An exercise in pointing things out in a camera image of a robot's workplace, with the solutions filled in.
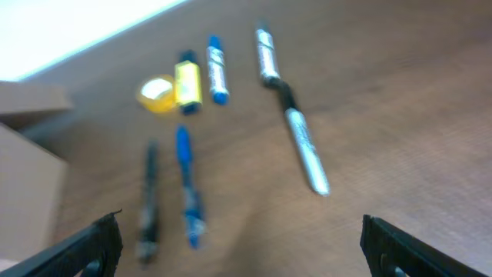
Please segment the black whiteboard marker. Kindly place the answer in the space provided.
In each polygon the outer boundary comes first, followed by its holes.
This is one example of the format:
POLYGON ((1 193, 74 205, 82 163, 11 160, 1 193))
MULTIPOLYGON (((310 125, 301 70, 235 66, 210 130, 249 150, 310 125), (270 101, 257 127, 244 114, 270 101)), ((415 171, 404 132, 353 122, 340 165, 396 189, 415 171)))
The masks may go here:
POLYGON ((278 70, 273 36, 266 22, 259 21, 255 29, 260 79, 267 88, 280 89, 283 81, 278 70))

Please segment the yellow tape roll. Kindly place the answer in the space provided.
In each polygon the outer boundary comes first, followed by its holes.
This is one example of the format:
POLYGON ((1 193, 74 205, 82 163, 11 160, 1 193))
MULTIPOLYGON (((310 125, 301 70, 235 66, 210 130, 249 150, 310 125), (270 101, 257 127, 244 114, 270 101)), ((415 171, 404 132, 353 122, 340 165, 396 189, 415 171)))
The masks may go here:
POLYGON ((148 111, 162 114, 176 106, 175 80, 171 75, 153 75, 138 88, 137 101, 148 111))

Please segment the yellow highlighter blue cap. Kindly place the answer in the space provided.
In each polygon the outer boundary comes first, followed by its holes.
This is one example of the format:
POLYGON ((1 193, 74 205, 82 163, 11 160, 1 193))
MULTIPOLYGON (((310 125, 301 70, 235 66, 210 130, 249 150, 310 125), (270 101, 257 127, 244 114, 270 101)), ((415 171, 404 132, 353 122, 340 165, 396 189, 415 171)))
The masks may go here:
POLYGON ((202 105, 201 75, 196 52, 183 51, 175 65, 175 101, 184 115, 200 110, 202 105))

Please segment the blue whiteboard marker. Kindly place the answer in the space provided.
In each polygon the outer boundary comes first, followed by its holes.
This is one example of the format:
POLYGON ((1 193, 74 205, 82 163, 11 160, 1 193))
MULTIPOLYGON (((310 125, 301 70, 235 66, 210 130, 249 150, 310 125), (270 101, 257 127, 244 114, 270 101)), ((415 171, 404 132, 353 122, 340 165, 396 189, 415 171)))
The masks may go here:
POLYGON ((230 93, 227 87, 225 74, 224 52, 221 47, 221 40, 216 35, 209 37, 207 47, 207 65, 208 65, 208 80, 209 91, 214 103, 226 105, 230 93))

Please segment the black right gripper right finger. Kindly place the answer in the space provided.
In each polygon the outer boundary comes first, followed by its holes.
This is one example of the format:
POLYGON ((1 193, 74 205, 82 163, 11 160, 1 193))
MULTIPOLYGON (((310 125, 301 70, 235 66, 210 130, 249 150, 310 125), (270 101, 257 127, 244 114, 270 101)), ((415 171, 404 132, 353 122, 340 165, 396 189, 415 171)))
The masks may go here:
POLYGON ((360 246, 372 276, 486 277, 372 215, 363 216, 360 246))

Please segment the black ballpoint pen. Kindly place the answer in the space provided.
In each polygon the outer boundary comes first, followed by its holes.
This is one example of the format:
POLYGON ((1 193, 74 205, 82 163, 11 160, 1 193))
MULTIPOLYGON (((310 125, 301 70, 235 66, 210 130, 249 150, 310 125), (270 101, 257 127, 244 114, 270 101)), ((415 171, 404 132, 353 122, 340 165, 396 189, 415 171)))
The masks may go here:
POLYGON ((155 256, 158 249, 159 216, 157 201, 158 142, 151 140, 145 156, 145 178, 142 189, 139 237, 136 246, 138 261, 145 265, 155 256))

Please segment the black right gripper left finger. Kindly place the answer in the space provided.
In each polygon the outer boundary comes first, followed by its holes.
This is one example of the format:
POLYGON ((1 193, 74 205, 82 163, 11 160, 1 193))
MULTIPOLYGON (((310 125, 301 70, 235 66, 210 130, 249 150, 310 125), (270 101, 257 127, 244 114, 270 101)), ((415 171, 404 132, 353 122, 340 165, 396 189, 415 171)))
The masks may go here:
POLYGON ((123 249, 116 213, 1 272, 1 277, 113 277, 123 249))

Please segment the brown cardboard box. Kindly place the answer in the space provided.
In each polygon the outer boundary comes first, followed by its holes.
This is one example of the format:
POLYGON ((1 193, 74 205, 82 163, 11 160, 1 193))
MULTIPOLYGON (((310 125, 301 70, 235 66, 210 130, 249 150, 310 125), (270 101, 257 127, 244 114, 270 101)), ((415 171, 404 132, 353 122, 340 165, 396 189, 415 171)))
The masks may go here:
POLYGON ((20 133, 72 108, 57 85, 1 83, 1 269, 51 243, 67 163, 20 133))

